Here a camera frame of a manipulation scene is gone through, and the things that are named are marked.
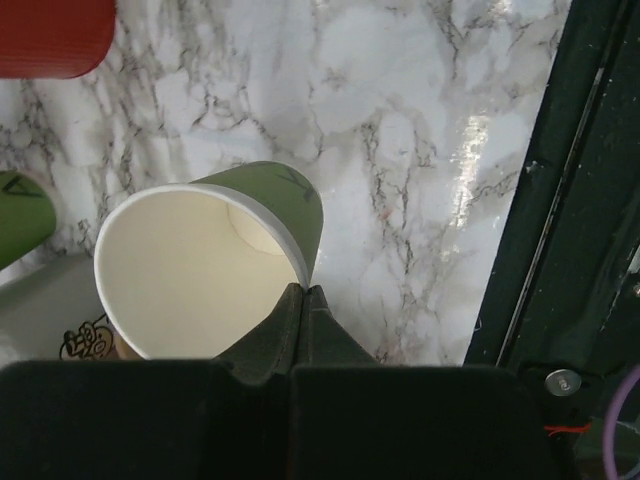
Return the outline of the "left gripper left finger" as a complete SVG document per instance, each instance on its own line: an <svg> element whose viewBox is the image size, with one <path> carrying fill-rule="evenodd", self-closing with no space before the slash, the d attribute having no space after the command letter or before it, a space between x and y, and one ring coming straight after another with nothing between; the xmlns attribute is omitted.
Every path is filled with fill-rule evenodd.
<svg viewBox="0 0 640 480"><path fill-rule="evenodd" d="M304 298L300 285L287 285L266 318L214 359L215 394L289 393Z"/></svg>

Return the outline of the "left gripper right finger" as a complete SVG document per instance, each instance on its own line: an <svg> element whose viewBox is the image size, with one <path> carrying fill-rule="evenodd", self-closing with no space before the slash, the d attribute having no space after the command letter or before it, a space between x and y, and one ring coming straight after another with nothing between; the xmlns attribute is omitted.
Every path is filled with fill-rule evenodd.
<svg viewBox="0 0 640 480"><path fill-rule="evenodd" d="M321 286L304 296L297 364L314 367L372 366L375 359L334 318Z"/></svg>

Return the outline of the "green paper cup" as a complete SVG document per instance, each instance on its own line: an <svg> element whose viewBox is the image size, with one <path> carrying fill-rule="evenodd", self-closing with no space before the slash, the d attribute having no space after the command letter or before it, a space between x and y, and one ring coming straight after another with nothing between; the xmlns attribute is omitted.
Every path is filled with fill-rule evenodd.
<svg viewBox="0 0 640 480"><path fill-rule="evenodd" d="M104 221L97 291L133 355L212 358L265 319L288 286L309 287L323 223L316 188L282 163L149 188Z"/></svg>

